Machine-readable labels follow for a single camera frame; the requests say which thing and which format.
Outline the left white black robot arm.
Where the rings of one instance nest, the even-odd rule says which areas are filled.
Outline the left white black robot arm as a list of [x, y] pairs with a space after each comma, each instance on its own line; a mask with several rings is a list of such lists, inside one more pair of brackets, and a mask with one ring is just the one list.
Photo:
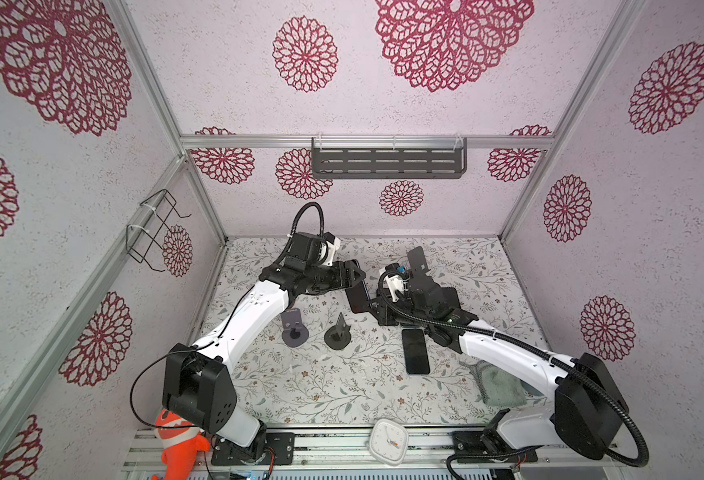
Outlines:
[[300, 219], [294, 218], [283, 250], [229, 316], [192, 345], [177, 344], [159, 360], [164, 366], [162, 407], [235, 447], [249, 462], [265, 453], [266, 426], [237, 404], [231, 373], [242, 355], [300, 296], [347, 290], [365, 278], [355, 261], [337, 259], [337, 236], [323, 227], [301, 232]]

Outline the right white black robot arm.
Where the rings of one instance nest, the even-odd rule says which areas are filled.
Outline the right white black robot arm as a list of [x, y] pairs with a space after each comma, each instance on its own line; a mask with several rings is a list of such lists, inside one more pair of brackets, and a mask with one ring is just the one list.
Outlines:
[[497, 367], [546, 397], [539, 414], [499, 415], [490, 434], [501, 450], [486, 459], [564, 445], [591, 460], [609, 457], [635, 468], [649, 463], [648, 443], [602, 359], [536, 347], [492, 327], [446, 292], [424, 266], [394, 263], [380, 271], [370, 310], [386, 325], [419, 328], [437, 345]]

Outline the black phone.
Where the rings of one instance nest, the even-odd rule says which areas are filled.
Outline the black phone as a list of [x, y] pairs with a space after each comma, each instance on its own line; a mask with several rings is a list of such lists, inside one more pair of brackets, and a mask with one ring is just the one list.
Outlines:
[[401, 338], [406, 372], [409, 375], [428, 375], [431, 367], [424, 331], [403, 329]]
[[364, 280], [361, 280], [356, 286], [346, 289], [345, 293], [352, 313], [370, 312], [370, 296]]

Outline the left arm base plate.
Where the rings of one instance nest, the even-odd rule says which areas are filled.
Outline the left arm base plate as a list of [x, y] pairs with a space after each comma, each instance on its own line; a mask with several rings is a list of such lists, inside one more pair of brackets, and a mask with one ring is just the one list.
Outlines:
[[266, 432], [259, 434], [252, 445], [239, 446], [216, 436], [213, 443], [213, 466], [284, 466], [291, 465], [296, 435], [291, 432]]

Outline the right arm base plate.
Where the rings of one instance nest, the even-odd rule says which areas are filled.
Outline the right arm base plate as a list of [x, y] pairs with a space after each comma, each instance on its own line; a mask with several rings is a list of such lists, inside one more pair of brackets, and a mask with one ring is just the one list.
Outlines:
[[494, 431], [458, 430], [451, 434], [454, 454], [459, 463], [520, 462], [531, 456], [536, 459], [539, 446], [510, 447]]

